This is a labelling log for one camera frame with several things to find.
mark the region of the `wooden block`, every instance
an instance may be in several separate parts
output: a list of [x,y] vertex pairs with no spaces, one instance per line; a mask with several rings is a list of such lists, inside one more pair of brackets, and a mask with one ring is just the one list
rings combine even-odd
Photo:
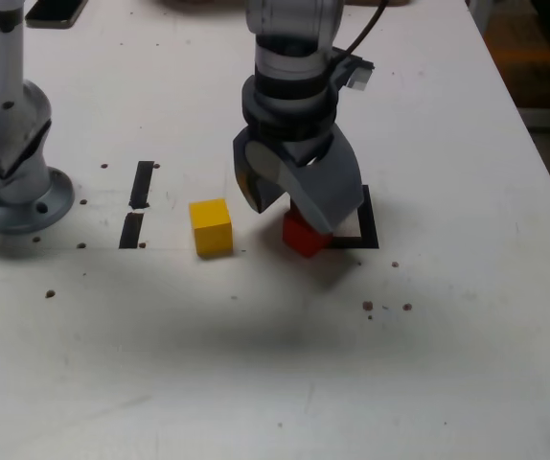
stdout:
[[328,246],[332,234],[320,235],[303,218],[296,206],[284,216],[284,242],[304,257],[311,258]]
[[196,253],[213,257],[233,250],[233,226],[226,200],[214,199],[190,204]]

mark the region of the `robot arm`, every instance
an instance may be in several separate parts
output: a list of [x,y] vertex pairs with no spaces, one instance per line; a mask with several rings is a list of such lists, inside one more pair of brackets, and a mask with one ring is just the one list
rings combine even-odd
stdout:
[[248,127],[234,143],[237,180],[252,208],[261,213],[288,193],[322,234],[363,202],[354,151],[334,121],[341,87],[373,65],[332,47],[343,6],[248,0],[256,70],[242,90]]
[[43,145],[51,126],[45,94],[23,80],[24,0],[0,0],[0,233],[29,233],[61,219],[73,187],[48,169]]

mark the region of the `black object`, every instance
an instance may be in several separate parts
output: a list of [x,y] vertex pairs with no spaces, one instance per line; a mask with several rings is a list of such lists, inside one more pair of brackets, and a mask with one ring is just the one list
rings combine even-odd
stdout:
[[145,209],[149,207],[148,195],[151,175],[153,174],[153,161],[140,161],[137,165],[137,173],[134,175],[134,184],[130,193],[128,206],[132,209]]
[[364,203],[358,208],[361,237],[335,237],[329,249],[379,249],[378,230],[375,226],[371,192],[368,185],[362,186]]
[[26,24],[35,29],[70,29],[87,0],[38,0],[26,14]]

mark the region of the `red cube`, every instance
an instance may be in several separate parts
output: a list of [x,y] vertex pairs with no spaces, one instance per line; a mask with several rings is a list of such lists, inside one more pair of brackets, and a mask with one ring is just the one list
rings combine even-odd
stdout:
[[332,234],[321,235],[305,221],[298,208],[292,203],[284,216],[284,243],[296,252],[311,258],[328,246]]

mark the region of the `black square outline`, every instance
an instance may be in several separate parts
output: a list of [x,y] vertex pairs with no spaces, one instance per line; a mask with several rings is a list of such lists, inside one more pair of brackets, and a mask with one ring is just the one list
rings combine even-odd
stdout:
[[379,249],[378,229],[375,225],[371,192],[368,185],[362,186],[364,203],[358,208],[360,237],[335,237],[329,249]]

